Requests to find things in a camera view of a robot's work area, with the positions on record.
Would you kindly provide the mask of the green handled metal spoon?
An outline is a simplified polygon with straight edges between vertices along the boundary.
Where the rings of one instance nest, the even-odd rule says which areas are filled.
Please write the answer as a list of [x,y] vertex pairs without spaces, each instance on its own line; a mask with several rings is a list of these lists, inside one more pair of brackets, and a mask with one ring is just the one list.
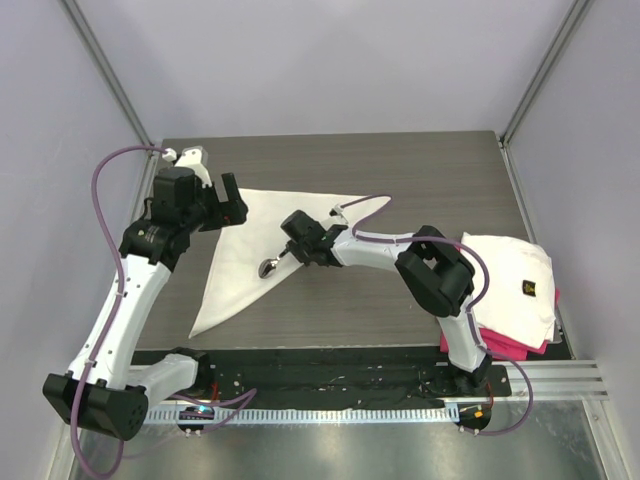
[[271,276],[278,267],[281,260],[289,253],[288,249],[283,250],[273,258],[263,260],[258,267],[258,277],[266,279]]

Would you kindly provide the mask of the white cloth napkin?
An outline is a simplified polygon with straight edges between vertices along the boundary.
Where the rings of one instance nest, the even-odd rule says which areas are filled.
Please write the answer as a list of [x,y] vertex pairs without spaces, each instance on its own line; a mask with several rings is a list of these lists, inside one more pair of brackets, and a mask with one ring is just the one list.
[[237,315],[302,267],[286,255],[271,276],[258,277],[260,263],[284,250],[288,237],[280,225],[294,211],[304,211],[327,228],[335,224],[329,216],[331,208],[340,204],[352,226],[376,214],[391,200],[388,194],[354,196],[256,189],[241,189],[240,193],[249,208],[247,220],[221,231],[191,338]]

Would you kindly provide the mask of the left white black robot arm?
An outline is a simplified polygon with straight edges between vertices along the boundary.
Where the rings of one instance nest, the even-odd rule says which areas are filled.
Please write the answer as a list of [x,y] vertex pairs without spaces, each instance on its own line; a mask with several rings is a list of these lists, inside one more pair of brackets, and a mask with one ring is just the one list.
[[205,397],[214,382],[207,353],[178,347],[133,374],[131,361],[159,293],[196,232],[246,222],[233,174],[220,200],[191,167],[170,167],[153,180],[143,215],[123,233],[119,270],[91,334],[64,374],[49,374],[43,394],[67,424],[122,441],[141,429],[149,409],[176,393]]

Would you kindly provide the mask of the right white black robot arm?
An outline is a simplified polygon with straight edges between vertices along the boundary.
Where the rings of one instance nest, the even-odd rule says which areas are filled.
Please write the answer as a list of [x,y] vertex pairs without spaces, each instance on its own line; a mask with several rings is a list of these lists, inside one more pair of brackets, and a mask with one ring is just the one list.
[[488,383],[492,356],[473,315],[475,269],[463,246],[432,226],[415,233],[363,232],[345,224],[323,226],[296,210],[281,224],[285,252],[299,263],[326,267],[363,266],[396,272],[417,304],[434,316],[448,346],[451,380],[465,395]]

